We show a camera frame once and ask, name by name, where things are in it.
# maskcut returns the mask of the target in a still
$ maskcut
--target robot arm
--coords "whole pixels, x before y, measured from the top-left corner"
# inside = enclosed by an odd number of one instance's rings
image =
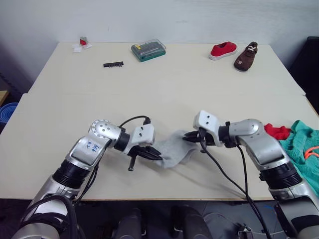
[[[59,239],[60,232],[58,233],[57,227],[50,223],[39,223],[39,220],[34,219],[34,215],[50,214],[63,217],[73,214],[73,207],[68,208],[70,200],[77,197],[85,178],[98,164],[107,148],[115,148],[131,156],[130,171],[133,170],[137,155],[147,159],[161,160],[160,152],[148,146],[152,145],[154,140],[155,130],[150,122],[145,122],[143,126],[127,134],[124,128],[117,127],[108,120],[94,121],[88,134],[75,143],[61,166],[47,179],[34,197],[29,209],[33,208],[32,205],[36,207],[22,219],[24,226],[12,239]],[[54,196],[54,200],[37,205],[38,202],[50,196]],[[58,216],[52,216],[51,220],[56,221]]]
[[[199,132],[206,145],[246,148],[277,201],[275,210],[286,235],[299,239],[319,238],[319,199],[310,185],[300,177],[279,142],[269,136],[256,119],[227,122],[221,126],[217,117],[201,111],[193,127],[199,131],[185,135],[185,140],[199,142]]]

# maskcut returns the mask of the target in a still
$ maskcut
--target table surface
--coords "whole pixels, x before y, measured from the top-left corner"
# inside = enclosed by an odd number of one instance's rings
[[[270,122],[274,126],[291,126],[295,120],[302,120],[313,128],[319,128],[317,114],[309,106],[303,95],[304,92],[280,62],[276,74],[271,76],[268,71],[265,71],[268,74],[267,77],[265,75],[257,77],[259,74],[254,71],[258,68],[257,56],[256,65],[245,73],[233,69],[232,61],[228,58],[235,59],[236,56],[230,56],[216,62],[207,59],[208,63],[206,63],[215,70],[211,72],[212,75],[207,75],[206,72],[206,77],[203,76],[202,71],[205,69],[202,68],[202,64],[194,61],[192,68],[184,66],[182,70],[182,65],[177,62],[177,68],[174,65],[167,65],[165,70],[157,70],[147,78],[140,72],[142,71],[140,65],[144,66],[144,72],[150,73],[150,68],[157,69],[158,65],[165,65],[165,58],[168,61],[171,61],[170,57],[177,59],[177,56],[173,54],[179,52],[176,48],[184,47],[185,51],[183,55],[178,55],[178,59],[185,61],[188,48],[192,49],[191,52],[196,52],[194,48],[200,52],[203,48],[208,48],[208,45],[169,44],[167,46],[169,54],[144,62],[147,64],[136,62],[129,50],[125,57],[130,61],[117,57],[117,52],[122,52],[120,46],[126,45],[130,46],[123,43],[93,44],[92,48],[78,54],[70,54],[71,43],[58,45],[39,79],[30,92],[23,95],[0,135],[2,162],[0,180],[10,182],[10,184],[0,184],[0,198],[33,198],[46,178],[59,167],[76,140],[87,133],[95,119],[108,119],[114,124],[120,124],[132,116],[148,115],[152,118],[157,132],[156,140],[166,139],[177,129],[193,130],[193,118],[200,110],[217,115],[221,122],[256,118],[265,124]],[[105,56],[106,60],[101,63],[124,60],[124,66],[111,69],[103,68],[101,65],[100,68],[95,67],[92,62],[97,63],[97,61],[93,56],[101,57],[98,48],[101,48],[101,52],[105,49],[110,50]],[[278,61],[267,45],[260,46],[259,53],[259,61],[264,61],[263,55]],[[91,55],[86,59],[88,66],[80,64],[76,67],[75,62],[83,61],[85,54]],[[64,64],[58,61],[58,55]],[[70,55],[74,56],[75,62],[70,60],[72,58]],[[216,64],[223,73],[217,71]],[[76,68],[76,77],[69,79],[67,76],[72,75],[71,69]],[[170,76],[169,80],[163,77],[163,72]],[[187,75],[185,72],[194,76],[197,72],[201,77],[195,77],[195,81],[192,77],[181,79],[181,75]],[[247,82],[252,82],[251,75],[255,76],[257,82],[250,85],[250,90],[242,87],[242,84],[236,84],[238,92],[231,94],[230,91],[235,90],[230,87],[231,84],[225,81],[223,88],[220,78],[215,78],[214,74],[219,76],[238,74],[229,81],[242,81],[246,87],[249,85]],[[263,84],[263,81],[259,81],[265,78],[269,78],[272,83],[276,81],[277,86],[285,87],[282,87],[282,91],[279,91],[278,87],[268,87],[269,82]],[[215,91],[215,85],[218,85],[218,91]],[[260,85],[268,87],[269,92],[252,91],[255,88],[262,88]],[[226,88],[229,91],[222,93],[221,91]],[[129,123],[127,131],[133,130],[140,123],[138,120]],[[216,156],[225,171],[239,185],[244,186],[239,151],[224,147],[210,147],[209,150]],[[267,184],[259,180],[259,172],[248,155],[246,153],[245,155],[251,197],[256,200],[271,199]],[[221,175],[207,155],[199,152],[195,153],[188,163],[179,164],[172,169],[159,168],[153,162],[141,158],[137,160],[134,172],[127,170],[128,165],[127,156],[114,149],[108,150],[101,160],[97,179],[84,199],[241,200],[243,198],[243,195]]]
[[[9,95],[9,91],[0,91],[0,106],[5,101],[8,95]]]

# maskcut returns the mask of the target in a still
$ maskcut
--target red shoe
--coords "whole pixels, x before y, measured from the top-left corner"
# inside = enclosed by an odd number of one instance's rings
[[[224,56],[230,56],[235,54],[236,50],[236,44],[227,41],[218,45],[214,45],[213,49],[210,52],[209,58],[211,60],[219,60]]]

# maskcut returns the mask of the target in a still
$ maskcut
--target brown shoe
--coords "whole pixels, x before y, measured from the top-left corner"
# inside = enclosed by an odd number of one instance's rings
[[[257,53],[257,43],[251,42],[241,53],[236,61],[234,62],[234,67],[241,71],[247,71],[254,62],[255,55]]]

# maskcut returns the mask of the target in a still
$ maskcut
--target blue bowl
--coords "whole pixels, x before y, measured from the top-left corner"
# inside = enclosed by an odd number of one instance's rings
[[[18,103],[9,103],[0,108],[0,123],[6,124],[13,114]]]

